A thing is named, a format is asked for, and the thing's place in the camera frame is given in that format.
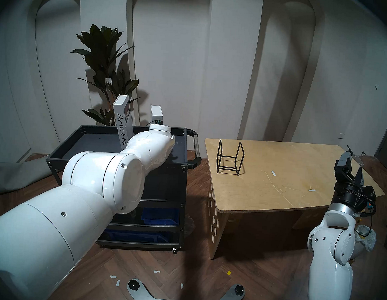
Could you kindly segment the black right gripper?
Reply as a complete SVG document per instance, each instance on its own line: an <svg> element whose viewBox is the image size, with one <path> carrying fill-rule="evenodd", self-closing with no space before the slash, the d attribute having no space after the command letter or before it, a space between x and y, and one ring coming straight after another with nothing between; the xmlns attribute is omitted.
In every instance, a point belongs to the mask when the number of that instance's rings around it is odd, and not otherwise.
<svg viewBox="0 0 387 300"><path fill-rule="evenodd" d="M336 183L332 203L344 204L355 212L364 208L369 213L376 213L376 194L372 186L364 186L362 166L358 168L355 177L352 175L353 152L350 147L335 163Z"/></svg>

